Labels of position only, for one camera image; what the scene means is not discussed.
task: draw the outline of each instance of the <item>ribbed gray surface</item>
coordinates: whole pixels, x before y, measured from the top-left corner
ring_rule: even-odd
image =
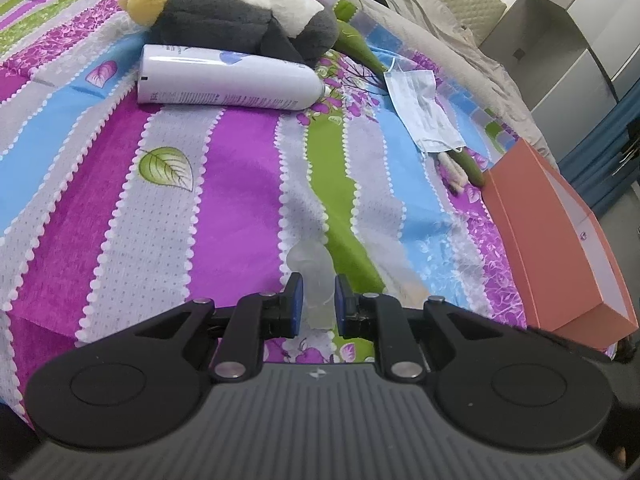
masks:
[[[217,386],[158,442],[85,453],[45,444],[15,480],[617,480],[588,446],[551,455],[494,450],[451,427],[416,386],[372,365],[265,364]]]

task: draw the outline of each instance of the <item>black circular pad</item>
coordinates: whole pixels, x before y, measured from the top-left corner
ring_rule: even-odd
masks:
[[[530,408],[556,402],[566,391],[562,375],[530,364],[505,366],[494,374],[491,386],[507,402]]]
[[[202,391],[200,375],[171,340],[116,334],[36,371],[25,404],[48,438],[83,449],[123,449],[181,426]]]
[[[596,367],[527,335],[461,342],[440,372],[435,394],[443,412],[469,435],[528,452],[592,442],[613,401]]]
[[[94,406],[117,406],[133,400],[145,387],[144,373],[123,364],[101,364],[81,370],[71,381],[71,391]]]

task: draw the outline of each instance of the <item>yellow plush beak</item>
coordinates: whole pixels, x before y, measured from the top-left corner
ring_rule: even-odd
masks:
[[[151,27],[164,9],[167,0],[118,0],[131,19],[143,27]]]

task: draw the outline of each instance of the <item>cabinet door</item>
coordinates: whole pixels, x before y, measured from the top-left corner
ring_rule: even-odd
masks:
[[[613,78],[640,44],[640,0],[575,0],[569,14]]]
[[[585,50],[532,114],[554,157],[561,160],[615,105],[602,72]]]
[[[613,88],[618,99],[622,99],[631,87],[640,79],[640,45],[613,78]]]

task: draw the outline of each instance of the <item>metal screw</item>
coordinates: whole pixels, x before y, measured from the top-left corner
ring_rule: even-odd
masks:
[[[217,364],[213,371],[219,377],[237,379],[244,375],[246,368],[242,363],[236,361],[224,361],[223,363]]]
[[[411,361],[400,361],[391,367],[391,373],[403,379],[414,379],[422,373],[422,367]]]

